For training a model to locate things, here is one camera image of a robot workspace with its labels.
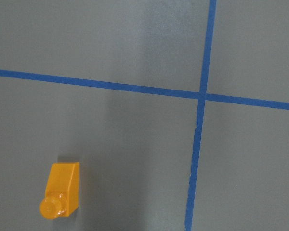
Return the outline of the orange trapezoid block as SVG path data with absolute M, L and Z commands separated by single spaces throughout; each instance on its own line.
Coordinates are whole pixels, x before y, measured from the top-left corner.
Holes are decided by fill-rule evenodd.
M 48 220 L 69 217 L 79 207 L 79 162 L 52 164 L 44 198 L 40 203 L 41 215 Z

